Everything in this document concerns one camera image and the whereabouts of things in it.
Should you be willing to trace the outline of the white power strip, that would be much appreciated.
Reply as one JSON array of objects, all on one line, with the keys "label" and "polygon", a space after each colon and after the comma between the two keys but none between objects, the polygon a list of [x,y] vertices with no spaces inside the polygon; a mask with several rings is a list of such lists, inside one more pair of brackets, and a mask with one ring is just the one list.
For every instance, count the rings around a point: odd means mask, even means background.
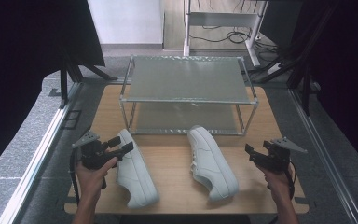
[{"label": "white power strip", "polygon": [[273,66],[270,67],[270,69],[268,70],[268,74],[272,74],[278,70],[280,70],[282,68],[282,64],[281,63],[275,63]]}]

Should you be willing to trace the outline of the black metal stand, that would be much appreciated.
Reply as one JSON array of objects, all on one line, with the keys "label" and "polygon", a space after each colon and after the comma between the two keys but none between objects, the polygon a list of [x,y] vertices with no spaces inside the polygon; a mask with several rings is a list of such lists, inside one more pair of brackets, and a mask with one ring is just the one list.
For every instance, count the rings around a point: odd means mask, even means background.
[{"label": "black metal stand", "polygon": [[62,67],[60,70],[60,83],[61,83],[61,105],[60,108],[64,108],[69,102],[69,93],[67,88],[68,77],[74,82],[81,82],[83,75],[80,72],[79,66],[85,66],[95,75],[105,80],[117,80],[117,77],[112,77],[106,74],[103,70],[99,69],[96,65],[87,63],[80,56],[70,56],[68,53],[62,55]]},{"label": "black metal stand", "polygon": [[300,89],[301,106],[308,115],[311,94],[310,55],[325,27],[326,6],[317,0],[270,0],[267,3],[259,32],[277,49],[276,63],[282,67],[257,83],[268,83],[281,75],[288,75],[286,87]]}]

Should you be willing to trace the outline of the person's left hand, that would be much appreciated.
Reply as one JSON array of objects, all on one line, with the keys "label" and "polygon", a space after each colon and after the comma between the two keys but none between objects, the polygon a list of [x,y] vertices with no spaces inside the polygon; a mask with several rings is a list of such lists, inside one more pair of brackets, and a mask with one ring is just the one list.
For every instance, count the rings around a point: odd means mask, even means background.
[{"label": "person's left hand", "polygon": [[117,158],[109,160],[100,169],[90,170],[80,161],[76,166],[76,175],[80,184],[80,202],[97,203],[100,197],[103,179],[108,171],[117,164]]}]

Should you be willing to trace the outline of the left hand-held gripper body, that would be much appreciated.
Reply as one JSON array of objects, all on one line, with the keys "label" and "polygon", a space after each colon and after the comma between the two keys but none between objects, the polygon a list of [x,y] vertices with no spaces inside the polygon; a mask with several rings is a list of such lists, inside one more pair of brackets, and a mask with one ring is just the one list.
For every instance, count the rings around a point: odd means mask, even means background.
[{"label": "left hand-held gripper body", "polygon": [[90,170],[100,169],[115,157],[114,151],[108,151],[107,142],[101,142],[99,138],[97,133],[87,130],[72,144],[72,149],[80,153],[82,164]]}]

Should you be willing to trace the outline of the person's right hand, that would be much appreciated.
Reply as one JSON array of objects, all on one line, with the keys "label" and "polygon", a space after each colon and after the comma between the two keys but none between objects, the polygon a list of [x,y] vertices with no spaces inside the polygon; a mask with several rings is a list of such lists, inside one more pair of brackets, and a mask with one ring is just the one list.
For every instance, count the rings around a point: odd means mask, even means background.
[{"label": "person's right hand", "polygon": [[285,173],[273,173],[259,165],[257,168],[264,174],[275,203],[290,203],[289,179]]}]

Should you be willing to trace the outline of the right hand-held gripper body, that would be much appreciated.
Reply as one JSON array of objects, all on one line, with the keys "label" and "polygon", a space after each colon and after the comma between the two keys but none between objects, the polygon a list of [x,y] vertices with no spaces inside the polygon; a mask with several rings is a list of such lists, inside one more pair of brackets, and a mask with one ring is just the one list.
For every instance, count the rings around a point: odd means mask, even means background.
[{"label": "right hand-held gripper body", "polygon": [[307,153],[308,151],[289,140],[287,137],[276,138],[269,141],[273,144],[273,149],[268,150],[268,154],[263,154],[261,161],[255,162],[271,172],[284,172],[290,163],[292,151]]}]

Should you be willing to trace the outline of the aluminium rail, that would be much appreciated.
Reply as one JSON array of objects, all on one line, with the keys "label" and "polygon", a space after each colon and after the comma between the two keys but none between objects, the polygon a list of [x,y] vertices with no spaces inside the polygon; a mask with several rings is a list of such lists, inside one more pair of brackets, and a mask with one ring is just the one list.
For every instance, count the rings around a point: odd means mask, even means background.
[{"label": "aluminium rail", "polygon": [[39,143],[30,163],[28,164],[20,182],[14,190],[5,210],[0,216],[0,224],[14,224],[18,213],[22,209],[27,196],[36,180],[42,164],[48,155],[52,144],[55,141],[56,134],[61,128],[65,117],[70,108],[75,103],[76,95],[79,93],[82,83],[74,83],[68,93],[67,104],[60,107],[55,113],[52,122],[49,124],[41,142]]},{"label": "aluminium rail", "polygon": [[296,107],[296,111],[307,130],[310,140],[314,145],[315,151],[318,154],[322,165],[324,166],[324,169],[335,189],[335,192],[337,193],[337,196],[350,220],[350,223],[358,224],[358,206],[352,197],[352,194],[350,193],[342,174],[328,153],[324,141],[322,140],[310,116],[308,116],[302,108],[298,94],[293,90],[289,90],[288,94],[290,95],[290,98]]}]

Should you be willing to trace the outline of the white desk frame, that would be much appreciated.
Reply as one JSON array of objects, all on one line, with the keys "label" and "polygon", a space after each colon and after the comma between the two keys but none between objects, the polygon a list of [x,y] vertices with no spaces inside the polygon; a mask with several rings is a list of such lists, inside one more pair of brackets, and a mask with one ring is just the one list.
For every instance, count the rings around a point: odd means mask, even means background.
[{"label": "white desk frame", "polygon": [[268,1],[262,0],[256,13],[222,13],[222,12],[192,12],[191,0],[185,0],[185,39],[183,55],[190,54],[189,31],[191,26],[222,26],[222,27],[247,27],[251,29],[251,36],[245,41],[249,57],[254,67],[260,66],[254,44],[259,33]]}]

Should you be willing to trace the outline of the metal two-tier shoe rack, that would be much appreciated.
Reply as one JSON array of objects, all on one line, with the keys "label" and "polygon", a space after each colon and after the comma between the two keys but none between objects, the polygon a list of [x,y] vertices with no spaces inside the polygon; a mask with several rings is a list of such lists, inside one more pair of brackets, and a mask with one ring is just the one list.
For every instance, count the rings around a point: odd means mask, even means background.
[{"label": "metal two-tier shoe rack", "polygon": [[133,134],[245,135],[258,107],[242,57],[133,56],[119,103]]}]

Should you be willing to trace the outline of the black curtain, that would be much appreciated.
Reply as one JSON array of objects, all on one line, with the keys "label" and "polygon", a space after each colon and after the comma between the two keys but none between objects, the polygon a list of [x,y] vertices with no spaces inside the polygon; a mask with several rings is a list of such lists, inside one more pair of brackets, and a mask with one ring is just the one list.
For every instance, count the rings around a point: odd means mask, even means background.
[{"label": "black curtain", "polygon": [[66,62],[104,64],[88,0],[0,0],[0,156]]},{"label": "black curtain", "polygon": [[[303,0],[296,33],[335,0]],[[309,58],[324,110],[358,152],[358,0],[337,0]]]}]

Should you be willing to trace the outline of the white sneaker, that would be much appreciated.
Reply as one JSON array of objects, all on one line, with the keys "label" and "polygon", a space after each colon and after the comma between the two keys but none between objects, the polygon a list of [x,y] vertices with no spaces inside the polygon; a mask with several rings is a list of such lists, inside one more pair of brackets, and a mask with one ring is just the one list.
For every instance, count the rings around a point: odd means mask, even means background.
[{"label": "white sneaker", "polygon": [[133,150],[126,153],[118,163],[117,183],[130,193],[127,206],[130,209],[138,209],[159,201],[158,190],[145,164],[141,150],[132,138],[131,134],[123,129],[117,135],[124,147],[132,143]]},{"label": "white sneaker", "polygon": [[212,135],[193,126],[187,133],[192,150],[193,178],[209,191],[212,202],[225,200],[239,192],[239,183]]}]

